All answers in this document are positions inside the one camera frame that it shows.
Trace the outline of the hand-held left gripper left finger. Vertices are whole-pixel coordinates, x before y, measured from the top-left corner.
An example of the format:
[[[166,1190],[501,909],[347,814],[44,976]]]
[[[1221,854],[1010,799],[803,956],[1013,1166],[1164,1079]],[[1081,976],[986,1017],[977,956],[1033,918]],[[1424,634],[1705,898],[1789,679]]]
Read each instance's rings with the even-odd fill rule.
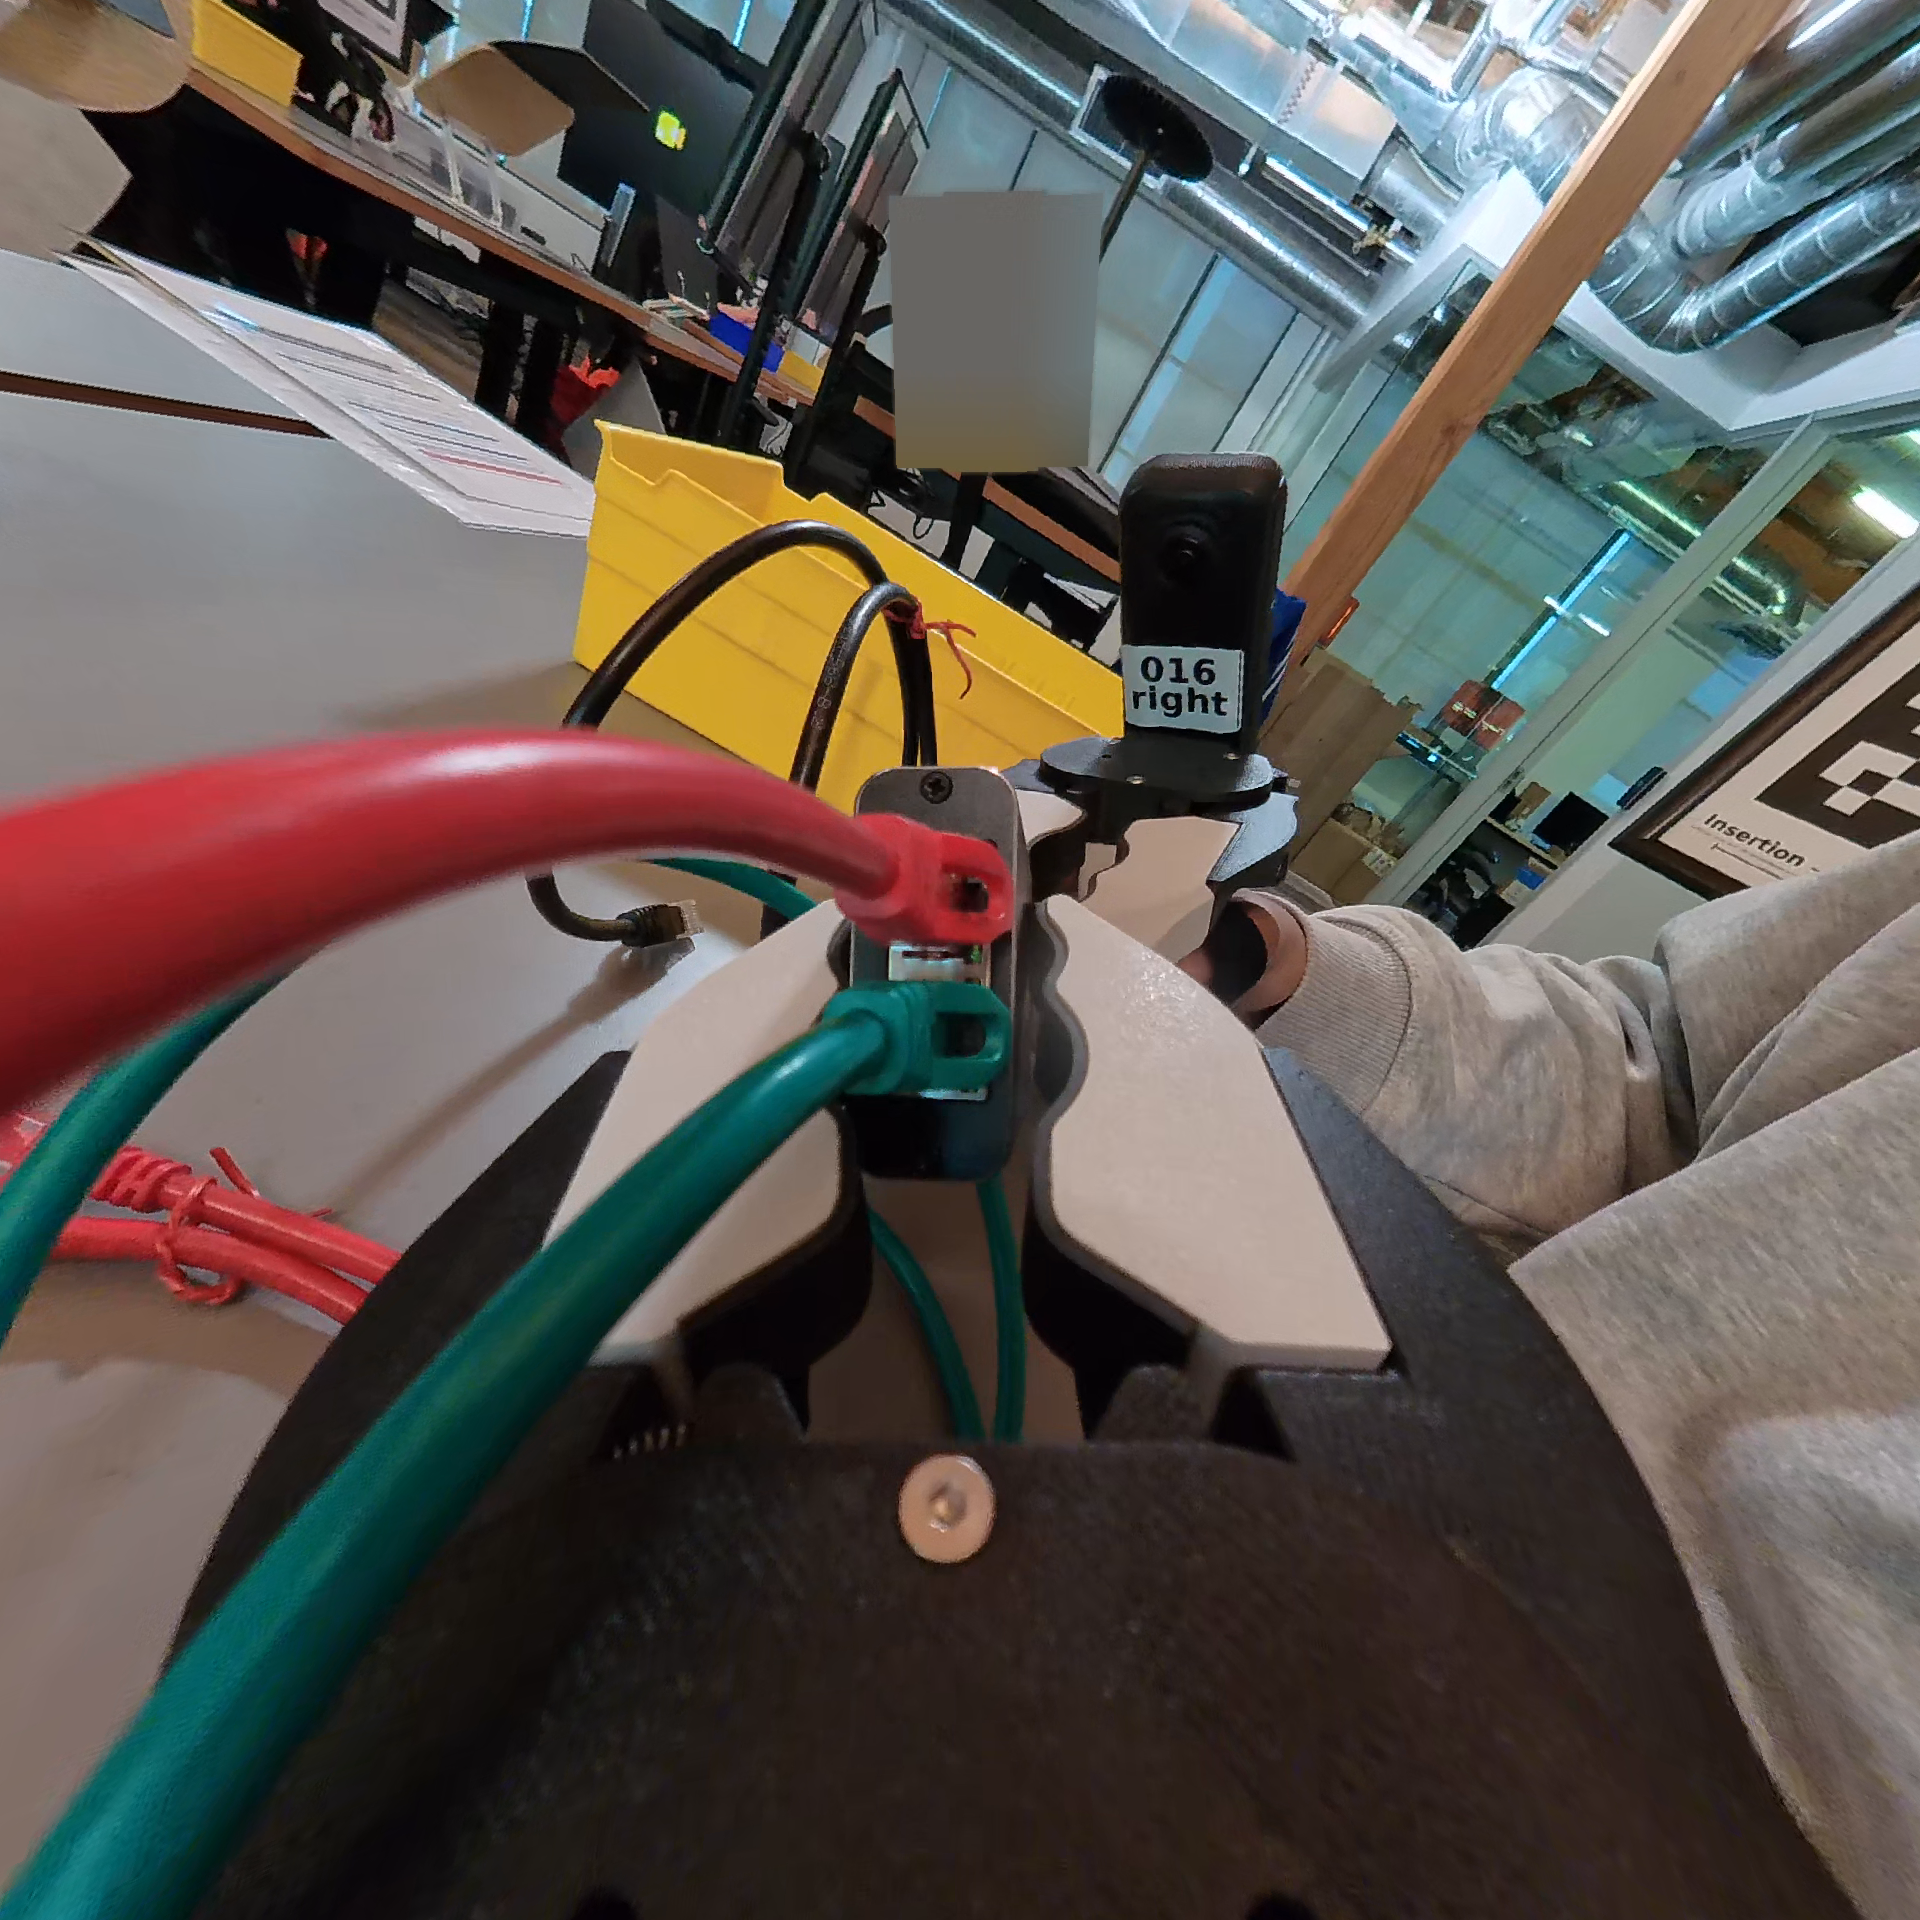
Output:
[[[636,1040],[548,1224],[590,1201],[764,1056],[811,1029],[842,986],[842,918],[808,911],[704,976]],[[787,1141],[616,1322],[592,1369],[620,1373],[643,1418],[686,1418],[732,1362],[764,1369],[811,1416],[811,1369],[856,1330],[874,1293],[874,1234],[850,1132],[824,1111]]]

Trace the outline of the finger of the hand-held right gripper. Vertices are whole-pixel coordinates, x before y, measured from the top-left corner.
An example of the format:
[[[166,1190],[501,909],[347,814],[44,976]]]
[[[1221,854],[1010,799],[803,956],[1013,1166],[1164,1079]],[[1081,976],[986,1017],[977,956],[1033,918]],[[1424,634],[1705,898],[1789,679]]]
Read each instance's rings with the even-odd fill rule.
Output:
[[[1211,870],[1221,821],[1187,814],[1131,822],[1097,877],[1097,917],[1153,953],[1181,962],[1214,918]]]
[[[1088,814],[1051,790],[1017,788],[1033,900],[1085,900],[1097,877],[1123,860],[1123,845],[1097,841]]]

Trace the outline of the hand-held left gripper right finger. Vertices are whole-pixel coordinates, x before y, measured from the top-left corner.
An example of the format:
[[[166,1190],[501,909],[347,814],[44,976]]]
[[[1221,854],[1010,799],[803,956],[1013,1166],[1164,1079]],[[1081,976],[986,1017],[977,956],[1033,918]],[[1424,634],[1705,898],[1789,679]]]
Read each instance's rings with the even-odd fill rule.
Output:
[[[1205,1413],[1241,1373],[1378,1376],[1393,1336],[1256,1036],[1083,902],[1032,930],[1025,1308],[1077,1418],[1140,1366]]]

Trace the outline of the black port block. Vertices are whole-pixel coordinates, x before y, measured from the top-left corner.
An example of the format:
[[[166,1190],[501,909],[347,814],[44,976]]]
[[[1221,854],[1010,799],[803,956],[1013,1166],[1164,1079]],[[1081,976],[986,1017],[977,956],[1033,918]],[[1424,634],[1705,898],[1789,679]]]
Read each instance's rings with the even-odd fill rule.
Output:
[[[848,1098],[856,1153],[867,1173],[883,1178],[980,1183],[1000,1174],[1016,1150],[1020,1072],[1032,1056],[1020,980],[1032,862],[1017,792],[994,767],[893,767],[864,781],[856,814],[898,814],[992,844],[1010,872],[1017,911],[1010,930],[992,945],[884,945],[860,930],[845,937],[850,986],[921,976],[962,977],[992,986],[1005,1007],[1013,1037],[1009,1060],[990,1087]]]

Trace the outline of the person's right hand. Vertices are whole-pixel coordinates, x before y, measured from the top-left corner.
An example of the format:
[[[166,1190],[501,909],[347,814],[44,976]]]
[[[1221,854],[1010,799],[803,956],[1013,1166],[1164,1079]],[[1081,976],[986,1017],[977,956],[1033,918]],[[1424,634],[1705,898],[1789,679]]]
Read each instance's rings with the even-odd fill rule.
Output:
[[[1240,996],[1237,1014],[1261,1025],[1305,983],[1309,965],[1309,917],[1282,896],[1241,896],[1235,900],[1264,944],[1264,968]]]

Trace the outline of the black pole with round disc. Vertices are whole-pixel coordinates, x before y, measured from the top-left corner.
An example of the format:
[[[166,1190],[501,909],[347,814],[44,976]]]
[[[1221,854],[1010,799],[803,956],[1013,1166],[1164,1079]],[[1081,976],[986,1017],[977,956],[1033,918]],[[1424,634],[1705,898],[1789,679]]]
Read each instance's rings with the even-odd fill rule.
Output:
[[[1206,132],[1189,109],[1139,74],[1097,73],[1083,112],[1083,130],[1114,132],[1129,164],[1101,216],[1100,258],[1114,247],[1114,237],[1148,178],[1196,184],[1206,180],[1214,169]]]

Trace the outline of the black monitor back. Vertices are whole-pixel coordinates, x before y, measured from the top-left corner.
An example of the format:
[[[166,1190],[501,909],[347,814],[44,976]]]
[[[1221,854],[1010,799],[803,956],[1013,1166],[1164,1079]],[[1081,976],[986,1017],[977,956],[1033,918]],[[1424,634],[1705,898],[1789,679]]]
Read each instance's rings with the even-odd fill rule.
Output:
[[[702,216],[704,249],[741,292],[774,272],[778,245],[801,191],[805,150],[821,142],[821,98],[842,53],[853,5],[795,2],[764,79],[732,136]]]
[[[805,421],[801,421],[803,442],[826,422],[827,400],[848,369],[860,317],[869,309],[884,250],[893,200],[918,170],[925,145],[921,114],[910,96],[906,73],[896,69],[875,86],[862,114],[842,170],[833,180],[821,231],[810,245],[795,319],[818,343],[827,345],[827,359]]]

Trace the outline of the framed marker poster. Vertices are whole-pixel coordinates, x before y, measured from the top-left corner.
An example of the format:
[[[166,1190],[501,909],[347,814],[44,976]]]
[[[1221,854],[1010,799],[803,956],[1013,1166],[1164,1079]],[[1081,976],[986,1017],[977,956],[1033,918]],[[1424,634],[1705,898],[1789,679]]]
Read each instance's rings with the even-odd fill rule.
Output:
[[[1718,898],[1836,872],[1917,826],[1917,594],[1849,638],[1613,841]]]

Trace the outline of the silver ventilation ducts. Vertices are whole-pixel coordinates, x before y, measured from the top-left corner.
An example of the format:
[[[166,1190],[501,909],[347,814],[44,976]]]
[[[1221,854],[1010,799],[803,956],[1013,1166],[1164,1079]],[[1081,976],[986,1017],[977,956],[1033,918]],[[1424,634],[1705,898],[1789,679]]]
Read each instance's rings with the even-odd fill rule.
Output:
[[[1681,5],[881,5],[1059,138],[1121,169],[1114,82],[1206,160],[1153,191],[1273,290],[1354,329],[1460,200],[1546,206]],[[1638,343],[1705,352],[1916,240],[1916,5],[1786,5],[1684,135],[1589,292]]]

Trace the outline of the printed paper sheet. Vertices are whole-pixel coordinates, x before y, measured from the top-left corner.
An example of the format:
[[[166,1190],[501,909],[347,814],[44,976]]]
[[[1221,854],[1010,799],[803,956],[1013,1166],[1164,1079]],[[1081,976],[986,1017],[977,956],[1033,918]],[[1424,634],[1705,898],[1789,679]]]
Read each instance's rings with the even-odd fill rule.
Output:
[[[584,540],[592,482],[379,334],[109,247],[81,274],[464,526]]]

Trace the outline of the black monitor green sticker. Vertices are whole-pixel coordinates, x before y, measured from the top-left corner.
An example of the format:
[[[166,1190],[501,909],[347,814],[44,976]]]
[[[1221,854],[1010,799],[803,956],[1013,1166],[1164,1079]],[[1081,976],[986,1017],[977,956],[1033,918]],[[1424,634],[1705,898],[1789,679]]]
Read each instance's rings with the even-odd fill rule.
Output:
[[[578,109],[561,180],[601,208],[630,184],[638,199],[706,215],[764,64],[676,5],[590,2],[584,49],[638,104]]]

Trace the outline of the wooden workbench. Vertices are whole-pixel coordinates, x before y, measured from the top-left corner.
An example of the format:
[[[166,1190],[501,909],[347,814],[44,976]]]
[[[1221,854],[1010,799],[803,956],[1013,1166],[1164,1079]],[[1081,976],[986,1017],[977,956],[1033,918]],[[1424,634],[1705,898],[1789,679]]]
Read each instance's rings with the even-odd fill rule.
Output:
[[[363,199],[401,208],[435,232],[458,236],[461,245],[473,247],[484,261],[490,261],[484,272],[496,279],[504,276],[510,282],[510,292],[504,295],[510,304],[532,313],[540,309],[540,302],[564,302],[561,310],[563,317],[577,309],[590,306],[606,313],[616,325],[646,336],[660,352],[691,368],[700,368],[714,377],[741,369],[741,353],[720,345],[704,325],[669,319],[645,304],[626,300],[603,280],[564,268],[563,263],[524,247],[518,240],[490,223],[478,223],[444,196],[416,191],[411,184],[382,174],[377,167],[361,162],[350,142],[344,144],[331,136],[331,132],[310,114],[296,112],[291,104],[280,104],[251,86],[235,84],[227,73],[205,64],[198,55],[190,57],[185,86],[227,112],[241,126],[268,136],[282,152],[296,154],[310,170],[347,184]],[[532,295],[536,282],[553,290],[553,296]],[[757,397],[810,409],[818,393],[797,385],[787,373],[761,373],[757,380]],[[1093,542],[1068,529],[1054,517],[1046,517],[1042,510],[1025,503],[1002,482],[987,479],[982,501],[1002,517],[1022,524],[1022,527],[1026,527],[1035,540],[1042,540],[1050,550],[1068,554],[1073,566],[1088,569],[1109,589],[1117,589],[1121,564],[1116,554],[1109,554]]]

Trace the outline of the yellow storage bin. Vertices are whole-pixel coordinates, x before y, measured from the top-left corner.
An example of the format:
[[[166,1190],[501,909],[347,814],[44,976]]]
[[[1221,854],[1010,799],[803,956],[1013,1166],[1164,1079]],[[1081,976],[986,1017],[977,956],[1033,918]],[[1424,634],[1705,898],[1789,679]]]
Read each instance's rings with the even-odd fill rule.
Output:
[[[300,90],[302,53],[245,7],[190,5],[194,71],[289,109]]]

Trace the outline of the wooden post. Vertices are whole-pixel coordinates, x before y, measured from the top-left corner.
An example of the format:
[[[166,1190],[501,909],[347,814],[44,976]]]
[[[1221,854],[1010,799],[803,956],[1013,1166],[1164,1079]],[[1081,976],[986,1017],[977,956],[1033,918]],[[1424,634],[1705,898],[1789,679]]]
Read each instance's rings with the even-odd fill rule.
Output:
[[[1290,570],[1284,589],[1305,601],[1297,653],[1309,653],[1332,628],[1365,574],[1786,14],[1786,2],[1692,2],[1681,14]]]

